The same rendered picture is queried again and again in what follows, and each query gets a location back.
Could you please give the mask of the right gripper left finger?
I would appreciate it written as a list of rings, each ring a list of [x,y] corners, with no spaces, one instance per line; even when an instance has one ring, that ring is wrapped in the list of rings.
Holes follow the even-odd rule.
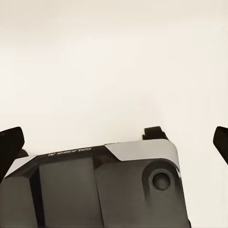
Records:
[[[20,126],[0,132],[0,183],[25,144]]]

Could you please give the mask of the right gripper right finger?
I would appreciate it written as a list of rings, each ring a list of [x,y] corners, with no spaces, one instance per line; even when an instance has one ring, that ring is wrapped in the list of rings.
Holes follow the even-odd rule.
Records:
[[[216,128],[213,144],[228,165],[228,128],[222,126]]]

